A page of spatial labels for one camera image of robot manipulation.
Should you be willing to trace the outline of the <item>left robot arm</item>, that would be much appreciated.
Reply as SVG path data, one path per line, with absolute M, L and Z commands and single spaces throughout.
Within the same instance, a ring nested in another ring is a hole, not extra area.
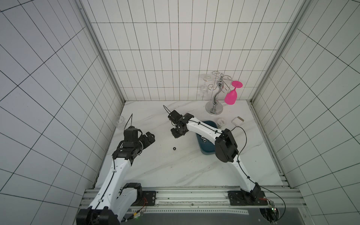
M 80 209 L 76 216 L 78 225 L 119 225 L 134 218 L 133 215 L 125 217 L 133 204 L 146 206 L 141 184 L 124 184 L 124 179 L 134 159 L 154 142 L 155 135 L 150 132 L 144 134 L 134 126 L 124 130 L 124 140 L 112 154 L 112 163 L 102 187 L 89 207 Z

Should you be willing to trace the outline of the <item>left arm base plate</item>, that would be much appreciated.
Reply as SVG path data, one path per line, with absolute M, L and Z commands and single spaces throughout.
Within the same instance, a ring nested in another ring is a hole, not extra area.
M 154 206 L 156 191 L 141 191 L 137 193 L 137 199 L 131 206 Z

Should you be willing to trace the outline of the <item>teal storage box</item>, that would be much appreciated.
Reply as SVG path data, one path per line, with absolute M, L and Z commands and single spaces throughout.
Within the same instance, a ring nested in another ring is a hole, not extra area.
M 218 129 L 216 123 L 214 121 L 203 121 L 203 123 L 205 123 L 206 125 L 213 127 L 215 129 Z M 209 140 L 202 139 L 201 135 L 196 134 L 197 140 L 198 140 L 198 144 L 200 146 L 200 151 L 202 154 L 204 155 L 213 155 L 215 154 L 215 145 L 210 142 Z

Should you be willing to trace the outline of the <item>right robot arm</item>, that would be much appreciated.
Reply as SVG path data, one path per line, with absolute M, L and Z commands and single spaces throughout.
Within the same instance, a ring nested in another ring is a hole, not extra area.
M 239 173 L 243 199 L 252 202 L 258 200 L 261 195 L 261 187 L 250 178 L 240 158 L 238 145 L 231 130 L 216 129 L 198 120 L 192 114 L 181 115 L 175 110 L 169 113 L 168 119 L 173 124 L 171 133 L 174 138 L 179 138 L 191 131 L 210 141 L 215 146 L 217 159 L 224 163 L 230 163 Z

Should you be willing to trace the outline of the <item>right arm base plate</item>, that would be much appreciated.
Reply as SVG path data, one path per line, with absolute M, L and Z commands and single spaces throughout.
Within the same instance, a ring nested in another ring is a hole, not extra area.
M 266 200 L 260 200 L 247 194 L 245 191 L 228 191 L 227 193 L 231 206 L 267 206 Z

